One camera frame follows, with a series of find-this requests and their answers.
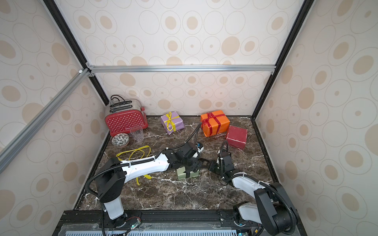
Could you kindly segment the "green gift box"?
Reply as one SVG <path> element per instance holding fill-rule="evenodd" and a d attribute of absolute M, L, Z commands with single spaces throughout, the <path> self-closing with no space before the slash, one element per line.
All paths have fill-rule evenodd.
<path fill-rule="evenodd" d="M 186 168 L 185 167 L 180 167 L 176 170 L 178 180 L 184 180 L 184 179 L 189 179 L 189 178 L 195 178 L 199 176 L 200 171 L 197 172 L 190 172 L 189 174 L 186 173 Z"/>

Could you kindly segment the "black ribbon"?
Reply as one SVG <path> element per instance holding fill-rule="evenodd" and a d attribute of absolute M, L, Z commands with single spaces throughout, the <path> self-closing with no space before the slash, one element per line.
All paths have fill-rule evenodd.
<path fill-rule="evenodd" d="M 194 168 L 192 167 L 180 167 L 177 169 L 178 180 L 184 180 L 189 178 L 195 178 L 199 176 L 199 170 L 193 172 Z"/>

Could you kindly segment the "dark red gift box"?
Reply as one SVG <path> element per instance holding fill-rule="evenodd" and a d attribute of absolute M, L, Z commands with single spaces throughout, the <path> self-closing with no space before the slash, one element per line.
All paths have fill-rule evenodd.
<path fill-rule="evenodd" d="M 230 146 L 244 149 L 247 143 L 248 130 L 230 125 L 226 134 L 226 140 Z"/>

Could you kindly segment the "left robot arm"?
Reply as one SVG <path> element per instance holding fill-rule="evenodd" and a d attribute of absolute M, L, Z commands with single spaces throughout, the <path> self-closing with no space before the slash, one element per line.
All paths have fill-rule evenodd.
<path fill-rule="evenodd" d="M 197 141 L 201 125 L 198 124 L 189 138 L 181 145 L 165 148 L 158 154 L 139 160 L 120 161 L 112 158 L 90 177 L 85 190 L 97 197 L 103 212 L 110 220 L 124 217 L 121 193 L 125 183 L 140 176 L 184 168 L 185 177 L 196 173 L 203 164 L 200 153 L 203 144 Z"/>

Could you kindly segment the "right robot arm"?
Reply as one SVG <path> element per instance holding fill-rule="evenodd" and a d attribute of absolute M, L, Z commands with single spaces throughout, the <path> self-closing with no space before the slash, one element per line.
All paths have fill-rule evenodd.
<path fill-rule="evenodd" d="M 298 224 L 298 213 L 286 191 L 279 183 L 268 184 L 234 167 L 228 141 L 224 141 L 216 160 L 200 158 L 202 169 L 216 174 L 225 185 L 244 191 L 255 203 L 241 202 L 233 207 L 234 223 L 244 226 L 247 222 L 258 225 L 255 236 L 266 230 L 270 235 L 292 235 Z"/>

